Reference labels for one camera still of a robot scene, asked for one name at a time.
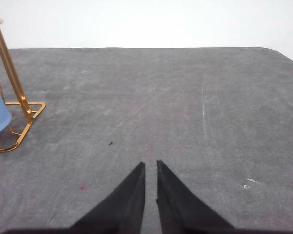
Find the gray felt surface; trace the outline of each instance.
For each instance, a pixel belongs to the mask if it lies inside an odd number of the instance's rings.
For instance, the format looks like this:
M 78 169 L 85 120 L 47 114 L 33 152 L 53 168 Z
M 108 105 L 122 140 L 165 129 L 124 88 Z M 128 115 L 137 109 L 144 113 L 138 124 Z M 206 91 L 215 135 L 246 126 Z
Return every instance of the gray felt surface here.
M 69 227 L 144 161 L 142 233 L 159 234 L 156 159 L 235 227 L 293 230 L 293 61 L 284 55 L 264 48 L 11 54 L 28 99 L 47 108 L 18 149 L 0 154 L 0 232 Z M 7 79 L 3 86 L 11 99 Z M 11 111 L 17 129 L 21 113 Z M 1 144 L 7 139 L 0 133 Z

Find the white wall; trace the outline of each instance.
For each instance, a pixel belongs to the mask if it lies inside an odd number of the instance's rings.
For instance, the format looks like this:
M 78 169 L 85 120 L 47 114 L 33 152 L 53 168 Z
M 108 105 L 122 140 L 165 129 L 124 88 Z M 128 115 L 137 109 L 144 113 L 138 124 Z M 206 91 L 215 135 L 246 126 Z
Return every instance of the white wall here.
M 0 0 L 10 48 L 231 47 L 293 60 L 293 0 Z

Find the stand base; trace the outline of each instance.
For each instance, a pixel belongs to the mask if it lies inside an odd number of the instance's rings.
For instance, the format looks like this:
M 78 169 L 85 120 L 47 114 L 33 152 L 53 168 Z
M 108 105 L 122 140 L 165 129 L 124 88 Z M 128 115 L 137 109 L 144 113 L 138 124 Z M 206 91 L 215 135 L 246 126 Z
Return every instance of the stand base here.
M 6 105 L 20 105 L 19 102 L 6 102 Z M 32 115 L 32 119 L 35 119 L 46 107 L 45 102 L 28 102 L 29 105 L 40 105 L 41 107 L 38 110 L 31 110 L 31 112 L 33 113 Z M 22 133 L 16 133 L 14 132 L 9 126 L 9 130 L 12 134 L 15 135 L 19 135 L 19 138 L 17 139 L 17 141 L 15 142 L 15 144 L 12 147 L 9 148 L 0 148 L 0 152 L 9 152 L 12 151 L 14 149 L 16 149 L 17 147 L 19 147 L 20 143 L 23 141 L 26 133 L 28 132 L 30 126 L 32 125 L 32 121 L 27 123 L 26 126 L 24 127 Z

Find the red spot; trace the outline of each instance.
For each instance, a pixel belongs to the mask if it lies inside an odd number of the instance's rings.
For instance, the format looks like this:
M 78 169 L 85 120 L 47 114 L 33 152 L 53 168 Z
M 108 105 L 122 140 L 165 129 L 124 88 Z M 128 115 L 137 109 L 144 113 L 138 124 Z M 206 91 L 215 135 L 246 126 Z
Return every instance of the red spot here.
M 86 190 L 86 189 L 87 189 L 87 186 L 84 185 L 84 184 L 81 184 L 81 185 L 79 186 L 79 190 L 80 190 L 80 191 L 82 191 L 82 190 Z

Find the gold wire frame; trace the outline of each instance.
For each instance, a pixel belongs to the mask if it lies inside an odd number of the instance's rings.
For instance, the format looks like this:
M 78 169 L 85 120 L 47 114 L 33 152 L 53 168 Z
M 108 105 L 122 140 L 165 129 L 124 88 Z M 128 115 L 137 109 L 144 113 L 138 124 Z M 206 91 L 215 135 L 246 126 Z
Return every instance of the gold wire frame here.
M 6 105 L 19 105 L 22 109 L 22 112 L 26 118 L 27 124 L 24 127 L 23 131 L 21 133 L 14 132 L 10 125 L 8 125 L 8 129 L 10 130 L 11 134 L 18 135 L 19 138 L 16 140 L 13 146 L 9 148 L 0 148 L 0 152 L 8 152 L 11 150 L 16 149 L 20 143 L 23 141 L 26 133 L 28 132 L 30 126 L 33 123 L 33 120 L 43 111 L 43 109 L 46 107 L 45 102 L 28 102 L 26 95 L 23 91 L 23 88 L 21 86 L 18 74 L 16 72 L 16 69 L 14 67 L 14 64 L 12 62 L 11 56 L 9 54 L 8 48 L 6 46 L 6 43 L 4 41 L 4 38 L 2 36 L 1 30 L 0 30 L 0 57 L 2 59 L 4 68 L 6 70 L 6 73 L 9 77 L 9 80 L 11 82 L 11 85 L 13 87 L 13 90 L 15 92 L 15 96 L 17 97 L 18 101 L 5 101 L 2 91 L 2 86 L 0 84 L 0 94 L 5 102 Z M 40 108 L 38 110 L 32 110 L 30 108 L 30 105 L 40 105 Z

